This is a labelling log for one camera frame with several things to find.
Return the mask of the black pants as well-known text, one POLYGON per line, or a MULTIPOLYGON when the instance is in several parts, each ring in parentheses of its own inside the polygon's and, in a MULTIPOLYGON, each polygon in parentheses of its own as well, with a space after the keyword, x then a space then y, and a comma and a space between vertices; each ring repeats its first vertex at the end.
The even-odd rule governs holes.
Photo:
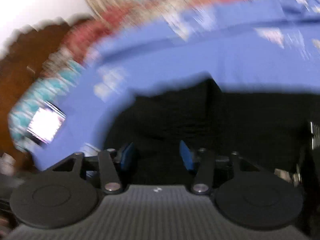
POLYGON ((130 184, 184 184, 179 146, 226 155, 236 151, 268 169, 294 172, 309 145, 309 121, 319 121, 316 94, 225 93, 212 79, 153 96, 136 94, 114 119, 104 149, 127 144, 133 152, 130 184))

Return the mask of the glowing phone screen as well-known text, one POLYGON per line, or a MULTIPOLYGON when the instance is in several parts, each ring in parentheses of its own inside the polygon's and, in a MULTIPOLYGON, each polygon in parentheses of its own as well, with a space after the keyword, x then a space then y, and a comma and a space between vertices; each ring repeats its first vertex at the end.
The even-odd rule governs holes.
POLYGON ((45 101, 32 117, 27 136, 37 145, 50 144, 66 120, 66 115, 51 102, 45 101))

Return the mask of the red floral patterned blanket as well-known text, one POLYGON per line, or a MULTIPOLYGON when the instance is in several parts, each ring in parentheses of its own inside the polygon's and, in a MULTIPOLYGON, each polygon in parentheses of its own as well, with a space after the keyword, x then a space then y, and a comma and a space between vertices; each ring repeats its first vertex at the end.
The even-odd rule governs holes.
POLYGON ((93 16, 77 15, 70 22, 53 20, 14 32, 1 58, 1 150, 19 151, 25 126, 12 125, 9 113, 39 77, 57 77, 69 60, 82 62, 89 47, 128 24, 148 21, 161 12, 226 0, 86 0, 93 16))

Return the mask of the brown wooden furniture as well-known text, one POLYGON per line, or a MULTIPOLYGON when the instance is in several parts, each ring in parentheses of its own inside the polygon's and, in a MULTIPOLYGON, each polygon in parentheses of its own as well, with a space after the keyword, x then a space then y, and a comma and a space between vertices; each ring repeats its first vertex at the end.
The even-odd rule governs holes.
POLYGON ((9 43, 1 60, 1 172, 12 175, 33 165, 23 149, 29 122, 45 102, 66 94, 83 71, 90 45, 109 31, 93 18, 27 28, 9 43))

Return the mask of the blue printed bed sheet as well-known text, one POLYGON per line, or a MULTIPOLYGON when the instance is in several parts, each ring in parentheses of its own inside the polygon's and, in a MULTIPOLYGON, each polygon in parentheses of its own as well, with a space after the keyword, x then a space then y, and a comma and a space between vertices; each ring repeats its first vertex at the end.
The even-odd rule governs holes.
POLYGON ((247 0, 162 16, 104 38, 90 49, 66 95, 53 141, 32 156, 45 170, 68 155, 102 148, 135 92, 210 75, 228 92, 319 93, 319 0, 247 0))

